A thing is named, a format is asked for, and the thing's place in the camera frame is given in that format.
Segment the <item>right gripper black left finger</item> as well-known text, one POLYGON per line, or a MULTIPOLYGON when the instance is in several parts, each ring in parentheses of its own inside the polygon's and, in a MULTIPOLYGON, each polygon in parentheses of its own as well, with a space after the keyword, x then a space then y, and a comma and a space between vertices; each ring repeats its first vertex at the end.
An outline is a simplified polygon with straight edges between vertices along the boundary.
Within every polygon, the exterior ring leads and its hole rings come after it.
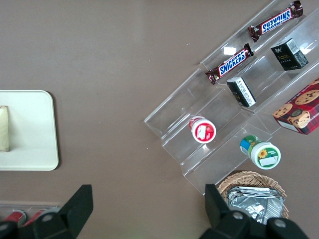
POLYGON ((25 227, 0 223, 2 239, 75 239, 93 212, 92 185, 82 185, 58 212, 40 215, 25 227))

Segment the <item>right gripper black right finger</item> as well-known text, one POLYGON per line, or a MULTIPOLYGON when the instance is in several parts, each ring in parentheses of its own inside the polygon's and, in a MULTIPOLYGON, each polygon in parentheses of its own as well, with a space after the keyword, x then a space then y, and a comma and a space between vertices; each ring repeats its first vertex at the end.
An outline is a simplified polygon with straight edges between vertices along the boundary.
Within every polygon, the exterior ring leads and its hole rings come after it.
POLYGON ((214 184, 205 185, 205 210, 211 227, 201 239, 307 239, 293 221, 270 218, 260 224, 247 214, 230 210, 214 184))

